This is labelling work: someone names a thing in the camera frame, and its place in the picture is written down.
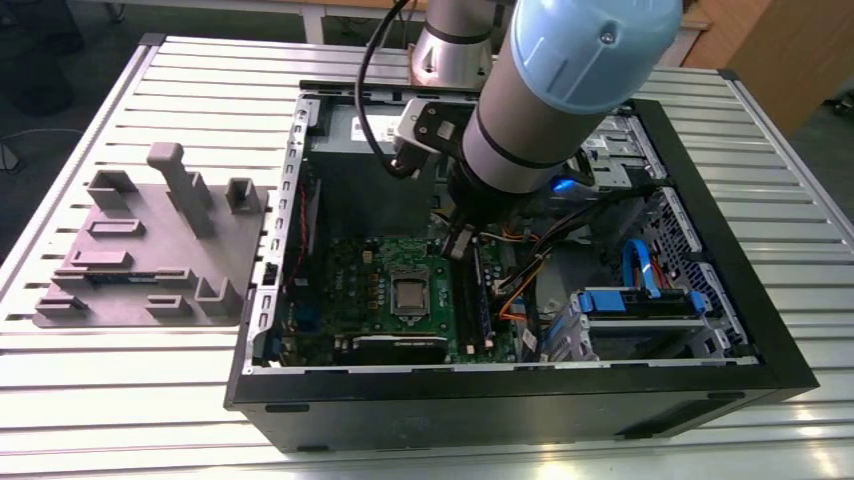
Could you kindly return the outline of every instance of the table surface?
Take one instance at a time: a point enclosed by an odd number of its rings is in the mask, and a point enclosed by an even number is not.
[[[852,226],[740,83],[715,71],[658,70],[638,97],[665,106],[816,369],[823,387],[791,401],[665,440],[285,456],[222,408],[237,329],[34,326],[95,171],[163,182],[145,165],[147,145],[181,142],[209,185],[250,177],[274,186],[300,80],[352,81],[361,58],[360,48],[179,37],[137,50],[0,269],[0,474],[854,476]],[[406,62],[384,52],[369,80],[406,83]]]

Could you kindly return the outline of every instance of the wooden cabinet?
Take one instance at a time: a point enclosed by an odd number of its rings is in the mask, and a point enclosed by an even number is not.
[[[715,22],[684,66],[733,69],[792,134],[854,73],[854,1],[700,0]]]

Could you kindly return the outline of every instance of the green circuit board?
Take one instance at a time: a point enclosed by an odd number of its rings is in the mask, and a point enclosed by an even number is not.
[[[468,354],[457,343],[457,314],[449,260],[441,255],[438,240],[425,237],[336,239],[328,252],[321,331],[330,335],[422,334],[449,339],[449,362],[513,361],[514,337],[510,332],[494,338],[489,352]],[[504,274],[500,246],[482,246],[485,278]],[[426,286],[426,314],[402,315],[396,287],[401,282]],[[301,351],[312,352],[313,340],[304,341]],[[324,363],[324,358],[309,363]]]

